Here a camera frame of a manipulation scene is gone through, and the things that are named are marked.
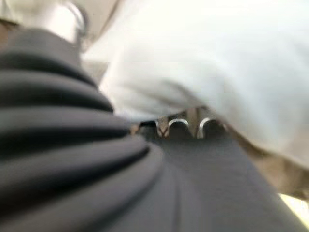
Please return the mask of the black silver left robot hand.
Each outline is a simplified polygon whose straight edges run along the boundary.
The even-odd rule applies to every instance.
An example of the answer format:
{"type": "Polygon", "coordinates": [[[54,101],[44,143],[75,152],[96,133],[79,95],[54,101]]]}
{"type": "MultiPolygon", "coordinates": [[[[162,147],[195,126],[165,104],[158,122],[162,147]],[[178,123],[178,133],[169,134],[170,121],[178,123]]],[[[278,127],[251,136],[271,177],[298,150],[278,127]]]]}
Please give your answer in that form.
{"type": "Polygon", "coordinates": [[[1,231],[306,231],[224,128],[131,135],[82,70],[86,27],[50,3],[0,52],[1,231]]]}

